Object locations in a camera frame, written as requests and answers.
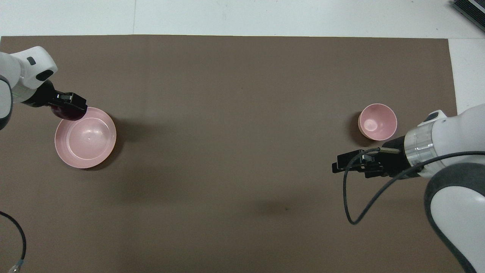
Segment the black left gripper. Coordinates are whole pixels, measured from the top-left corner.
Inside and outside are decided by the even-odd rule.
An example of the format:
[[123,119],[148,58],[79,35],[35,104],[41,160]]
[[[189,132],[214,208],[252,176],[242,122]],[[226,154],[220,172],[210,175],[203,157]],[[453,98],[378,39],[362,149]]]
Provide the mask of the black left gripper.
[[75,108],[82,114],[87,112],[86,100],[83,97],[74,95],[73,92],[61,93],[57,91],[50,80],[42,83],[23,104],[30,107]]

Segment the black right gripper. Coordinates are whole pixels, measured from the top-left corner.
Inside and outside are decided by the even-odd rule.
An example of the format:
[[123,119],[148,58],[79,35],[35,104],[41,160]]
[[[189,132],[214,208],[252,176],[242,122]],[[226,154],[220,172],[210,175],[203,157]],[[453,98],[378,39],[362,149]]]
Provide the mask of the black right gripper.
[[350,165],[349,171],[364,173],[366,178],[391,177],[394,178],[402,171],[411,167],[405,155],[405,137],[392,139],[385,142],[381,147],[397,149],[398,154],[371,152],[361,155],[353,160],[364,150],[355,150],[337,156],[336,162],[332,163],[332,173],[344,172]]

